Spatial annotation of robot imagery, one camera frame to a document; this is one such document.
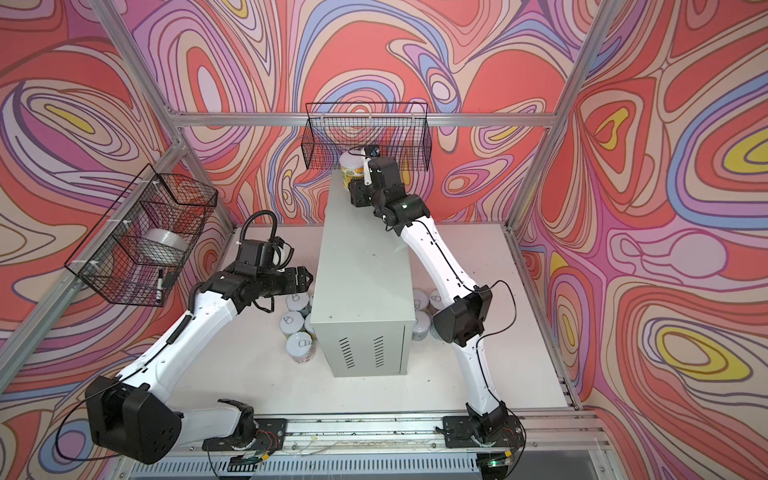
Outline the green label can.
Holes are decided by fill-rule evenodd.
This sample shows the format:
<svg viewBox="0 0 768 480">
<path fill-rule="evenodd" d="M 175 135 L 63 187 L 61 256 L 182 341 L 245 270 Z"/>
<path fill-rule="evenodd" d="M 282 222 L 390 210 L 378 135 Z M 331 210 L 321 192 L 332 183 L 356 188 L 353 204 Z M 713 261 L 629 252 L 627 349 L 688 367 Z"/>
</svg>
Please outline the green label can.
<svg viewBox="0 0 768 480">
<path fill-rule="evenodd" d="M 343 151 L 339 156 L 339 167 L 342 175 L 342 185 L 349 190 L 350 183 L 364 178 L 365 155 L 359 148 Z"/>
</svg>

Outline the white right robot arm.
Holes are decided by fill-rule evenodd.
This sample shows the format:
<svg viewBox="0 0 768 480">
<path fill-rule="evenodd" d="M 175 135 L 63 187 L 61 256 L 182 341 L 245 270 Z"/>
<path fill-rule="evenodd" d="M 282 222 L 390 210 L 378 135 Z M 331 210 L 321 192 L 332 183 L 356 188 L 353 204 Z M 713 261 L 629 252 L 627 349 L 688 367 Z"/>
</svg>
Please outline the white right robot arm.
<svg viewBox="0 0 768 480">
<path fill-rule="evenodd" d="M 444 435 L 483 447 L 503 441 L 511 451 L 522 450 L 524 427 L 499 398 L 483 346 L 489 336 L 484 322 L 493 300 L 492 288 L 475 282 L 460 266 L 426 203 L 406 192 L 394 158 L 364 154 L 362 176 L 349 182 L 348 191 L 354 206 L 372 208 L 385 228 L 404 241 L 437 287 L 441 306 L 433 325 L 441 340 L 453 348 L 468 394 L 469 432 L 457 434 L 444 427 Z"/>
</svg>

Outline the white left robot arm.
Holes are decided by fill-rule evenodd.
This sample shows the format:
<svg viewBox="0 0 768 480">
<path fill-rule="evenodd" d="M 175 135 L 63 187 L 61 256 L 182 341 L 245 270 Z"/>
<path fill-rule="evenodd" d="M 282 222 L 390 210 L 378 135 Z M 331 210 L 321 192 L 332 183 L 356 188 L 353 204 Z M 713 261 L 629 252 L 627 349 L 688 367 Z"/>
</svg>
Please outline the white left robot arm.
<svg viewBox="0 0 768 480">
<path fill-rule="evenodd" d="M 197 284 L 186 311 L 140 357 L 115 377 L 97 377 L 85 405 L 94 445 L 151 465 L 178 446 L 247 450 L 258 426 L 253 408 L 220 399 L 216 406 L 180 410 L 171 393 L 206 345 L 245 308 L 258 300 L 305 293 L 313 282 L 306 267 L 219 271 Z"/>
</svg>

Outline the left side can middle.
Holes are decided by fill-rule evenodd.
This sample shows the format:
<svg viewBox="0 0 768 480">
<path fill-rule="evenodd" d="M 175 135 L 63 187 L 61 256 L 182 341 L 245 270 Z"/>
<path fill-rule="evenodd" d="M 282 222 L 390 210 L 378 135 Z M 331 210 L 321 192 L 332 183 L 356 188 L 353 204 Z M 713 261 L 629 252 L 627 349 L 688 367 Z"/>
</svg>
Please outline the left side can middle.
<svg viewBox="0 0 768 480">
<path fill-rule="evenodd" d="M 289 311 L 279 321 L 279 329 L 286 337 L 290 337 L 304 330 L 305 319 L 300 312 Z"/>
</svg>

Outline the grey metal cabinet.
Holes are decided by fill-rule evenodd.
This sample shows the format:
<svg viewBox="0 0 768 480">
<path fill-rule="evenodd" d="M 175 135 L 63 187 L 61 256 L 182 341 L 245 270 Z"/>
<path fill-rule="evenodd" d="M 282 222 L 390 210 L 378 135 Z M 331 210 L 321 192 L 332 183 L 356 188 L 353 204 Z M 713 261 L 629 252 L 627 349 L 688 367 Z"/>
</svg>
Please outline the grey metal cabinet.
<svg viewBox="0 0 768 480">
<path fill-rule="evenodd" d="M 409 249 L 331 176 L 312 325 L 333 375 L 407 373 L 415 325 Z"/>
</svg>

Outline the black marker pen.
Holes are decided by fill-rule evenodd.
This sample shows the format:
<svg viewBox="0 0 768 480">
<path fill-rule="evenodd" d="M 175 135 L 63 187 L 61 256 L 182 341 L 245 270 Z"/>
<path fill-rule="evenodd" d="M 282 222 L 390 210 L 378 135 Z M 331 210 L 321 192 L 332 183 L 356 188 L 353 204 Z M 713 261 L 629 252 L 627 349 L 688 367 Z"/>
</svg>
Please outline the black marker pen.
<svg viewBox="0 0 768 480">
<path fill-rule="evenodd" d="M 164 270 L 159 269 L 157 274 L 157 281 L 156 281 L 156 292 L 155 292 L 155 301 L 158 305 L 163 303 L 163 280 L 164 280 Z"/>
</svg>

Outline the silver tape roll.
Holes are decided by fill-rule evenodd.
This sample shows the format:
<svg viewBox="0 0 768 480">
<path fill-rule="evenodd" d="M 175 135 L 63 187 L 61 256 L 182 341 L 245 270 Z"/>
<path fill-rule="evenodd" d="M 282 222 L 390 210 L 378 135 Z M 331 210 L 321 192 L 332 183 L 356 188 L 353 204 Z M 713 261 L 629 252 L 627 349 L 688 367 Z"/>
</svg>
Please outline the silver tape roll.
<svg viewBox="0 0 768 480">
<path fill-rule="evenodd" d="M 161 228 L 152 228 L 143 236 L 143 252 L 152 258 L 182 256 L 188 242 L 178 234 Z"/>
</svg>

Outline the right side can back left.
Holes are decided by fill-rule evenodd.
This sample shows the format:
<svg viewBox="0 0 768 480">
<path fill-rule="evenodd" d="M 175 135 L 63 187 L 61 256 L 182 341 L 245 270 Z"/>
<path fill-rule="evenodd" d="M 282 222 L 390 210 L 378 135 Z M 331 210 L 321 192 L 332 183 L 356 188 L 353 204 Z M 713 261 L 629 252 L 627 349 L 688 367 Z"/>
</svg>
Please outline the right side can back left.
<svg viewBox="0 0 768 480">
<path fill-rule="evenodd" d="M 425 291 L 419 288 L 414 288 L 412 292 L 414 309 L 419 311 L 426 311 L 430 306 L 429 296 Z"/>
</svg>

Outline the right side can front left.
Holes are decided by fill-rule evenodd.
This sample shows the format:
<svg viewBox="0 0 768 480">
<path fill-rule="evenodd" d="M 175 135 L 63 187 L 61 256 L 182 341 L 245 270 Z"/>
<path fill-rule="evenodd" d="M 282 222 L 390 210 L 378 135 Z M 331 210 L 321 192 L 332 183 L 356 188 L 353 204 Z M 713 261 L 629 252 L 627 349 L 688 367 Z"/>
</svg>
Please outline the right side can front left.
<svg viewBox="0 0 768 480">
<path fill-rule="evenodd" d="M 431 325 L 431 317 L 428 313 L 422 310 L 415 310 L 411 339 L 413 341 L 424 340 L 430 333 Z"/>
</svg>

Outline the aluminium frame crossbar back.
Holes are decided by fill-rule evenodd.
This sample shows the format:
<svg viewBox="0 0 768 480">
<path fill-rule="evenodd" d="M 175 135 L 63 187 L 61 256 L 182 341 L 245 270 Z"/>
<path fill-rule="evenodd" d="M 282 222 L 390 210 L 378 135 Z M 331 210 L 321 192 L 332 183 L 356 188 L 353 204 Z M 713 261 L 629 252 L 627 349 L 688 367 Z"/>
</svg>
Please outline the aluminium frame crossbar back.
<svg viewBox="0 0 768 480">
<path fill-rule="evenodd" d="M 303 126 L 310 119 L 416 119 L 425 118 L 430 126 L 531 126 L 551 127 L 556 116 L 549 113 L 175 113 L 176 126 Z"/>
</svg>

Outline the aluminium frame post left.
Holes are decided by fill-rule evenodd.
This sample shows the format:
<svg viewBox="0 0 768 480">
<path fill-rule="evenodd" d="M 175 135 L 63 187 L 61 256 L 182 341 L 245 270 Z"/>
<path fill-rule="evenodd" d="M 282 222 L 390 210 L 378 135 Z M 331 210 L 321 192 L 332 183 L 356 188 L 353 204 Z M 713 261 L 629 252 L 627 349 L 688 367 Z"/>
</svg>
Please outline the aluminium frame post left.
<svg viewBox="0 0 768 480">
<path fill-rule="evenodd" d="M 112 1 L 91 1 L 91 7 L 126 64 L 131 79 L 138 83 L 159 124 L 171 140 L 170 153 L 156 163 L 157 171 L 171 171 L 184 160 L 192 177 L 206 185 L 213 182 L 198 155 L 175 120 L 176 111 L 165 99 L 158 82 L 144 61 L 130 30 Z"/>
</svg>

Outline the aluminium frame post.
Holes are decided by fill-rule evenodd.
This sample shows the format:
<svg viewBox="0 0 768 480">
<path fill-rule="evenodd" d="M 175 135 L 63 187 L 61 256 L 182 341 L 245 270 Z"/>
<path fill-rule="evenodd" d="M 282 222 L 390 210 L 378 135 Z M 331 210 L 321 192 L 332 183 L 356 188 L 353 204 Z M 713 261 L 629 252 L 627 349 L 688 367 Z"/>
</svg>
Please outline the aluminium frame post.
<svg viewBox="0 0 768 480">
<path fill-rule="evenodd" d="M 176 111 L 165 99 L 158 82 L 144 61 L 130 30 L 112 1 L 91 1 L 91 7 L 126 64 L 131 79 L 138 83 L 159 124 L 171 140 L 170 153 L 156 163 L 157 171 L 171 171 L 184 160 L 192 177 L 206 185 L 213 182 L 198 155 L 175 120 Z"/>
<path fill-rule="evenodd" d="M 601 1 L 585 41 L 574 62 L 572 72 L 565 81 L 562 95 L 554 111 L 554 121 L 542 136 L 536 155 L 526 170 L 523 182 L 518 189 L 512 210 L 506 221 L 507 231 L 514 229 L 521 221 L 524 211 L 533 201 L 536 185 L 540 180 L 548 161 L 555 154 L 556 147 L 564 135 L 569 112 L 575 105 L 576 98 L 584 85 L 591 67 L 603 47 L 613 22 L 622 9 L 624 1 Z"/>
</svg>

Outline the aluminium frame post right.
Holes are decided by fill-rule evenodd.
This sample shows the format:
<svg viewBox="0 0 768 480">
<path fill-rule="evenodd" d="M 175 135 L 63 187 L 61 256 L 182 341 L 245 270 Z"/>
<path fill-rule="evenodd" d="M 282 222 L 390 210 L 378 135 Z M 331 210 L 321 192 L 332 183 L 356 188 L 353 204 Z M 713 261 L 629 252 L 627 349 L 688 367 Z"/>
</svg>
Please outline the aluminium frame post right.
<svg viewBox="0 0 768 480">
<path fill-rule="evenodd" d="M 576 98 L 584 85 L 591 67 L 603 47 L 613 22 L 622 9 L 624 1 L 601 1 L 585 41 L 574 62 L 572 72 L 565 81 L 562 95 L 554 111 L 554 121 L 542 136 L 536 155 L 526 170 L 523 182 L 518 189 L 512 210 L 506 221 L 507 231 L 514 229 L 521 221 L 524 211 L 533 201 L 536 185 L 540 180 L 548 161 L 555 154 L 556 147 L 564 135 L 569 112 L 575 105 Z"/>
</svg>

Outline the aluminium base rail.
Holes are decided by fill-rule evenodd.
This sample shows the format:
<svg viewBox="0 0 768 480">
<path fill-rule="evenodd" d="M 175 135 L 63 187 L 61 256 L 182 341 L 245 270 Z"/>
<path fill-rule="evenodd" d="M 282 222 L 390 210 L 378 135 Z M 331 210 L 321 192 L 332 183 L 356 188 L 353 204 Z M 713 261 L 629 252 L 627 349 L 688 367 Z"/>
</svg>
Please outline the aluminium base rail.
<svg viewBox="0 0 768 480">
<path fill-rule="evenodd" d="M 447 413 L 289 415 L 282 446 L 251 452 L 182 446 L 153 465 L 122 460 L 115 479 L 621 479 L 593 414 L 524 411 L 495 442 L 462 440 Z"/>
</svg>

